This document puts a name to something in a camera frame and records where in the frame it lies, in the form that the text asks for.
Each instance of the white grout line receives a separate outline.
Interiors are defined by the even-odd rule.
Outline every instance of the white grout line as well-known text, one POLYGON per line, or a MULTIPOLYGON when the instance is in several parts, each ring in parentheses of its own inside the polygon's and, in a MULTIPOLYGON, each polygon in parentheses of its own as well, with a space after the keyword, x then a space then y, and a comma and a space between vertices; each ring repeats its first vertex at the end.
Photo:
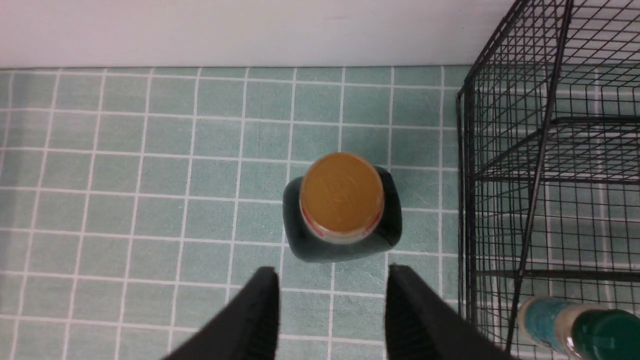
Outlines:
MULTIPOLYGON (((346 68, 342 68, 341 84, 340 84, 340 113, 338 127, 338 152, 342 151, 342 123, 344 122, 344 83, 346 82, 346 68)), ((331 360, 332 357, 332 337, 333 337, 333 302, 335 299, 335 262, 331 263, 331 292, 329 294, 329 321, 328 334, 329 342, 326 348, 326 358, 331 360)))
POLYGON ((129 246, 127 247, 127 262, 125 264, 125 275, 124 275, 124 285, 122 286, 122 298, 120 299, 120 316, 118 317, 118 329, 116 331, 116 349, 115 349, 115 360, 118 360, 120 353, 120 342, 122 337, 122 324, 124 323, 124 309, 125 309, 125 299, 127 296, 127 281, 129 279, 129 271, 131 270, 131 252, 133 250, 133 236, 136 230, 136 218, 138 217, 138 200, 140 194, 140 182, 142 180, 142 163, 144 160, 144 154, 142 153, 145 150, 145 146, 147 143, 147 123, 149 118, 149 102, 151 101, 151 82, 152 75, 154 69, 151 69, 149 75, 147 76, 147 94, 145 96, 145 120, 142 126, 142 142, 140 146, 141 153, 140 162, 138 163, 138 178, 136 180, 136 193, 134 194, 133 200, 133 211, 132 211, 132 220, 131 220, 131 233, 129 237, 129 246))
MULTIPOLYGON (((104 84, 106 82, 106 72, 107 72, 107 69, 104 69, 102 71, 102 77, 100 79, 100 95, 98 98, 99 99, 98 100, 98 116, 96 117, 95 129, 93 130, 93 150, 95 150, 96 147, 98 146, 98 132, 100 129, 100 117, 101 117, 100 113, 102 111, 102 103, 104 100, 104 84)), ((95 153, 91 155, 91 160, 89 162, 89 174, 88 174, 88 180, 86 185, 87 191, 90 191, 92 187, 94 165, 95 165, 95 153)), ((81 226, 82 235, 80 235, 78 244, 77 244, 76 265, 74 267, 74 275, 78 275, 80 273, 80 259, 82 257, 84 233, 86 232, 86 222, 87 222, 88 212, 89 212, 89 198, 90 198, 89 194, 86 194, 84 196, 84 210, 83 210, 82 226, 81 226)), ((71 287, 71 296, 69 299, 69 312, 67 315, 67 318, 69 320, 73 318, 73 314, 74 314, 74 306, 76 304, 77 285, 78 285, 78 279, 74 278, 74 282, 71 287)), ((68 346, 69 346, 69 331, 70 331, 70 324, 67 323, 65 326, 65 340, 64 340, 64 346, 62 349, 62 359, 67 358, 68 346)))
MULTIPOLYGON (((247 89, 247 78, 249 77, 249 68, 244 70, 244 85, 243 85, 243 101, 242 101, 242 115, 246 115, 246 89, 247 89)), ((229 265, 227 268, 227 292, 225 294, 225 304, 229 303, 229 298, 231 297, 231 274, 233 271, 233 263, 234 263, 234 245, 236 243, 236 232, 237 232, 237 223, 238 223, 238 199, 240 198, 240 175, 242 172, 242 161, 243 161, 243 148, 244 148, 244 123, 245 121, 241 121, 240 125, 240 151, 238 156, 238 170, 236 174, 236 196, 234 198, 234 219, 233 226, 231 230, 231 244, 229 250, 229 265)))
MULTIPOLYGON (((32 70, 10 70, 15 71, 18 74, 56 74, 55 71, 32 71, 32 70)), ((76 76, 100 76, 99 72, 65 72, 65 75, 76 75, 76 76)), ((147 78, 148 74, 124 74, 117 72, 107 72, 107 76, 111 78, 147 78)), ((165 79, 197 79, 197 76, 193 75, 159 75, 152 74, 152 78, 165 78, 165 79)), ((248 82, 261 82, 261 83, 283 83, 283 84, 291 84, 292 80, 280 80, 280 79, 259 79, 259 78, 249 78, 245 76, 244 78, 223 78, 219 76, 201 76, 200 79, 205 80, 225 80, 225 81, 248 81, 248 82)), ((310 84, 310 85, 339 85, 340 83, 336 83, 333 81, 297 81, 299 84, 310 84)), ((407 88, 407 89, 439 89, 439 86, 430 86, 430 85, 384 85, 384 84, 360 84, 360 83, 346 83, 348 86, 361 86, 361 87, 376 87, 376 88, 407 88)), ((447 86, 448 90, 459 90, 460 88, 457 86, 447 86)))
MULTIPOLYGON (((49 112, 47 108, 13 108, 13 109, 0 109, 0 113, 9 113, 9 112, 25 112, 25 111, 35 111, 35 112, 49 112)), ((64 114, 83 114, 83 115, 96 115, 97 111, 93 110, 59 110, 55 109, 55 113, 64 113, 64 114)), ((165 113, 132 113, 126 111, 103 111, 103 115, 119 115, 119 116, 133 116, 133 117, 142 117, 145 114, 151 117, 168 117, 173 119, 193 119, 192 115, 185 114, 165 114, 165 113)), ((197 120, 230 120, 230 121, 245 121, 245 122, 263 122, 268 124, 290 124, 291 120, 275 120, 275 119, 258 119, 258 118, 242 118, 242 117, 228 117, 228 116, 216 116, 216 115, 197 115, 197 120)), ((301 125, 317 125, 317 126, 340 126, 338 122, 320 122, 320 121, 293 121, 293 124, 301 124, 301 125)), ((386 129, 388 125, 380 125, 380 124, 354 124, 354 123, 343 123, 343 127, 373 127, 373 128, 384 128, 386 129)), ((416 130, 439 130, 438 126, 411 126, 411 125, 393 125, 394 129, 416 129, 416 130)), ((444 127, 445 130, 455 130, 455 127, 444 127)))
MULTIPOLYGON (((293 142, 293 119, 295 119, 296 112, 296 83, 298 78, 298 68, 293 69, 293 84, 291 86, 291 110, 289 114, 289 143, 287 145, 287 175, 285 177, 285 186, 289 184, 291 181, 291 148, 293 142)), ((282 237, 280 239, 280 262, 279 262, 279 276, 278 280, 280 282, 280 287, 282 287, 282 281, 284 279, 284 252, 285 248, 288 247, 287 243, 287 232, 284 228, 284 223, 282 224, 282 237)))
MULTIPOLYGON (((178 282, 180 281, 180 269, 182 268, 182 254, 184 252, 184 239, 187 228, 187 210, 189 208, 189 190, 191 189, 191 171, 193 169, 193 148, 196 140, 196 114, 198 112, 198 87, 200 86, 200 74, 202 68, 198 68, 198 74, 195 81, 195 89, 193 92, 193 120, 191 121, 191 147, 189 148, 189 165, 187 168, 187 185, 186 197, 184 199, 184 209, 182 211, 182 227, 180 229, 180 246, 178 248, 178 262, 175 265, 175 287, 173 288, 173 299, 171 306, 171 326, 175 326, 176 306, 178 301, 178 282)), ((169 331, 169 340, 167 342, 167 352, 171 352, 173 344, 173 329, 169 331)))
MULTIPOLYGON (((440 66, 440 145, 438 148, 438 166, 442 169, 442 151, 444 150, 444 132, 442 124, 444 123, 444 83, 445 83, 444 66, 440 66)), ((442 170, 438 171, 438 253, 442 254, 442 170)), ((438 256, 438 294, 444 299, 444 264, 442 255, 438 256)))
MULTIPOLYGON (((44 149, 42 154, 42 162, 40 164, 40 177, 38 178, 38 186, 35 193, 35 200, 33 203, 33 212, 31 213, 31 232, 29 234, 29 240, 27 243, 27 252, 24 260, 24 272, 29 271, 29 260, 31 258, 31 246, 33 245, 33 229, 36 227, 36 218, 38 215, 38 205, 40 204, 40 187, 42 186, 42 179, 44 178, 45 165, 47 163, 47 149, 49 148, 49 142, 51 141, 51 129, 53 127, 53 109, 56 108, 56 99, 58 98, 58 85, 60 84, 60 74, 62 69, 58 69, 56 72, 56 81, 53 87, 53 95, 51 97, 51 110, 49 113, 49 120, 47 123, 47 135, 45 138, 44 149)), ((20 285, 20 295, 18 300, 18 316, 22 315, 24 310, 24 293, 27 287, 27 275, 22 278, 22 284, 20 285)), ((20 319, 18 319, 13 326, 13 343, 11 345, 10 359, 15 359, 15 354, 18 345, 18 332, 20 329, 20 319)))
POLYGON ((335 263, 331 263, 331 290, 329 292, 329 342, 326 347, 326 360, 331 360, 333 338, 333 301, 335 298, 335 263))
POLYGON ((346 79, 346 69, 342 68, 342 81, 340 84, 340 113, 338 115, 338 152, 342 151, 342 127, 344 123, 344 82, 346 79))
MULTIPOLYGON (((15 77, 14 72, 9 73, 9 83, 7 85, 7 109, 11 110, 13 105, 13 79, 15 77)), ((9 131, 11 131, 11 111, 6 113, 6 117, 4 118, 4 137, 2 140, 2 151, 0 151, 0 179, 2 179, 2 174, 4 171, 4 157, 6 156, 6 149, 9 145, 9 131)))
MULTIPOLYGON (((391 68, 391 85, 394 85, 396 83, 396 68, 392 67, 391 68)), ((387 124, 388 126, 388 138, 387 138, 387 171, 391 172, 391 170, 393 169, 391 166, 391 150, 392 150, 392 132, 393 132, 393 128, 394 128, 394 87, 391 86, 391 89, 389 89, 389 122, 387 124)), ((389 278, 389 252, 391 251, 385 251, 385 278, 383 281, 385 281, 385 291, 387 290, 387 281, 389 278)), ((387 349, 383 348, 382 349, 382 359, 386 360, 387 358, 387 349)))

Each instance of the metal wire grid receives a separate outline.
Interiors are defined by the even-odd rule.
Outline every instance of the metal wire grid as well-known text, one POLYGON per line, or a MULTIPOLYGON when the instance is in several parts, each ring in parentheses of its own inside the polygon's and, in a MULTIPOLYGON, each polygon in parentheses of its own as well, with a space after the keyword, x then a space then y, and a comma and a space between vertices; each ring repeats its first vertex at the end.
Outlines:
POLYGON ((463 312, 523 359, 563 357, 510 334, 514 302, 640 310, 638 18, 639 1, 517 1, 459 93, 463 312))

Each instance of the green tile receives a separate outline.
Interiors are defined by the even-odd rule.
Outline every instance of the green tile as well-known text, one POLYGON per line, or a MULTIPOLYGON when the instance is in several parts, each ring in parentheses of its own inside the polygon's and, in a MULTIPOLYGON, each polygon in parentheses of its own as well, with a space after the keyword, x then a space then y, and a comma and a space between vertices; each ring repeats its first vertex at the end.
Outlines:
POLYGON ((442 172, 442 209, 458 209, 458 172, 442 172))
POLYGON ((124 322, 170 325, 173 288, 173 285, 130 282, 125 296, 124 322))
POLYGON ((238 157, 241 126, 235 120, 197 120, 193 154, 238 157))
POLYGON ((22 231, 0 231, 3 255, 0 256, 2 269, 22 271, 27 256, 29 233, 22 231))
POLYGON ((139 156, 96 154, 91 189, 102 192, 135 192, 139 165, 139 156))
POLYGON ((133 214, 133 196, 89 195, 86 232, 129 234, 133 214))
POLYGON ((342 68, 340 67, 301 67, 296 73, 298 81, 327 81, 340 83, 342 81, 342 68))
POLYGON ((458 123, 458 117, 456 115, 456 95, 455 90, 445 90, 444 100, 442 101, 442 126, 444 127, 456 127, 458 123))
POLYGON ((35 198, 30 190, 0 190, 0 227, 31 227, 35 198))
POLYGON ((442 297, 445 300, 458 299, 458 258, 442 258, 442 297))
POLYGON ((29 271, 73 274, 79 242, 78 235, 34 234, 29 271))
POLYGON ((191 151, 193 120, 149 117, 145 152, 188 155, 191 151))
POLYGON ((338 122, 340 120, 340 86, 298 84, 293 120, 338 122))
POLYGON ((269 122, 244 124, 244 158, 284 160, 289 152, 289 125, 269 122))
POLYGON ((42 187, 85 190, 89 182, 91 154, 49 152, 42 187))
POLYGON ((238 203, 236 241, 279 243, 282 239, 282 205, 238 203))
POLYGON ((61 75, 56 97, 59 110, 97 110, 100 102, 100 76, 61 75))
POLYGON ((458 132, 456 130, 442 131, 442 166, 458 167, 458 132))
POLYGON ((101 116, 97 149, 140 152, 144 120, 142 116, 101 116))
POLYGON ((194 159, 190 196, 235 197, 238 162, 194 159))
POLYGON ((333 336, 384 340, 385 299, 337 295, 333 298, 333 336))
POLYGON ((123 286, 122 281, 79 279, 73 318, 117 322, 120 318, 123 286))
POLYGON ((175 300, 175 326, 199 329, 225 307, 226 296, 224 288, 180 285, 175 300))
POLYGON ((23 320, 15 360, 61 359, 64 344, 65 324, 23 320))
POLYGON ((179 248, 180 243, 177 241, 134 239, 129 277, 175 280, 179 248))
POLYGON ((35 188, 40 180, 42 151, 4 151, 3 171, 0 173, 1 186, 25 186, 35 188))
POLYGON ((212 78, 243 78, 245 72, 246 68, 244 67, 204 67, 200 72, 200 76, 209 76, 212 78))
POLYGON ((290 67, 252 67, 249 69, 250 79, 292 80, 293 68, 290 67))
POLYGON ((96 115, 55 113, 49 147, 52 149, 92 150, 96 115))
POLYGON ((179 348, 182 344, 187 342, 187 340, 191 339, 193 335, 195 335, 195 333, 191 331, 174 331, 171 349, 175 350, 179 348))
POLYGON ((234 203, 189 200, 185 236, 195 239, 231 240, 234 203))
POLYGON ((438 293, 440 259, 431 255, 389 254, 389 264, 407 265, 438 293))
POLYGON ((389 123, 390 97, 390 88, 345 86, 342 121, 346 124, 386 125, 389 123))
POLYGON ((107 76, 104 83, 102 110, 145 112, 147 103, 147 78, 107 76))
POLYGON ((141 74, 145 75, 151 71, 150 67, 110 67, 107 73, 110 74, 141 74))
POLYGON ((198 115, 241 117, 243 92, 243 81, 200 80, 198 115))
POLYGON ((6 145, 8 147, 44 147, 49 127, 49 113, 13 111, 6 145))
POLYGON ((140 197, 136 215, 136 235, 180 236, 184 200, 140 197))
POLYGON ((348 67, 345 81, 356 84, 391 84, 390 67, 348 67))
POLYGON ((291 169, 289 171, 289 179, 293 180, 297 177, 304 176, 309 169, 309 165, 306 164, 291 164, 291 169))
POLYGON ((197 67, 156 67, 154 75, 178 75, 178 76, 196 76, 198 75, 197 67))
POLYGON ((121 360, 160 359, 166 355, 169 332, 166 330, 122 329, 121 360))
POLYGON ((372 164, 388 162, 389 129, 380 127, 342 128, 342 151, 359 155, 372 164))
MULTIPOLYGON (((280 334, 327 336, 329 295, 283 291, 280 298, 280 334)), ((337 337, 335 317, 333 335, 337 337)))
POLYGON ((385 292, 385 255, 375 254, 366 258, 335 264, 335 289, 356 293, 385 292))
POLYGON ((15 74, 13 76, 13 103, 15 108, 50 108, 56 75, 15 74))
POLYGON ((240 170, 240 198, 280 200, 286 177, 286 164, 244 161, 240 170))
POLYGON ((394 178, 400 204, 404 208, 438 208, 439 175, 435 170, 408 170, 395 168, 394 178))
POLYGON ((246 87, 246 117, 289 120, 291 91, 291 84, 249 82, 246 87))
POLYGON ((0 319, 0 359, 9 359, 13 345, 14 320, 0 319))
POLYGON ((440 126, 440 90, 396 89, 394 125, 440 126))
POLYGON ((0 74, 0 109, 6 109, 9 107, 10 78, 11 74, 0 74))
POLYGON ((282 287, 312 290, 331 289, 331 264, 305 263, 290 249, 284 250, 282 287))
POLYGON ((458 214, 442 214, 442 252, 458 254, 458 214))
POLYGON ((444 86, 462 87, 469 70, 471 70, 471 66, 469 65, 445 66, 444 86))
POLYGON ((185 241, 180 281, 226 284, 229 252, 229 244, 185 241))
POLYGON ((337 150, 337 126, 293 125, 292 160, 315 161, 337 150))
POLYGON ((441 70, 439 66, 396 67, 394 84, 440 86, 441 70))
POLYGON ((440 166, 439 130, 394 129, 391 136, 392 165, 440 166))
POLYGON ((325 360, 327 347, 326 341, 278 339, 276 360, 325 360))
POLYGON ((17 315, 20 306, 20 289, 22 288, 21 275, 0 274, 0 290, 2 290, 2 302, 0 302, 0 314, 17 315))
POLYGON ((36 229, 80 231, 85 194, 41 192, 36 229))
POLYGON ((112 360, 117 330, 114 326, 70 325, 67 360, 112 360))
POLYGON ((395 250, 438 252, 438 213, 403 211, 402 227, 395 250))
POLYGON ((145 156, 140 178, 141 193, 184 195, 187 191, 189 160, 145 156))
POLYGON ((237 243, 231 271, 231 284, 244 285, 261 266, 280 268, 280 247, 237 243))
POLYGON ((86 72, 89 74, 96 74, 104 72, 104 68, 100 67, 65 67, 62 69, 62 73, 65 72, 86 72))
POLYGON ((24 288, 25 316, 67 318, 73 279, 30 276, 24 288))
POLYGON ((331 347, 331 360, 382 360, 383 347, 376 345, 333 343, 331 347))
POLYGON ((80 257, 80 275, 124 277, 129 239, 85 236, 80 257))
POLYGON ((192 115, 195 86, 194 79, 154 78, 151 81, 149 112, 192 115))

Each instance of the black wire rack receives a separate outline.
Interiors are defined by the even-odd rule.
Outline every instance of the black wire rack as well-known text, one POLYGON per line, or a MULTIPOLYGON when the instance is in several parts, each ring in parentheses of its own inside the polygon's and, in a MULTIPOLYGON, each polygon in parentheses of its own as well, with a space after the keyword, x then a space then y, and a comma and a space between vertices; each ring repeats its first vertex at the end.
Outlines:
POLYGON ((519 0, 458 94, 460 313, 521 359, 534 296, 640 314, 640 0, 519 0))

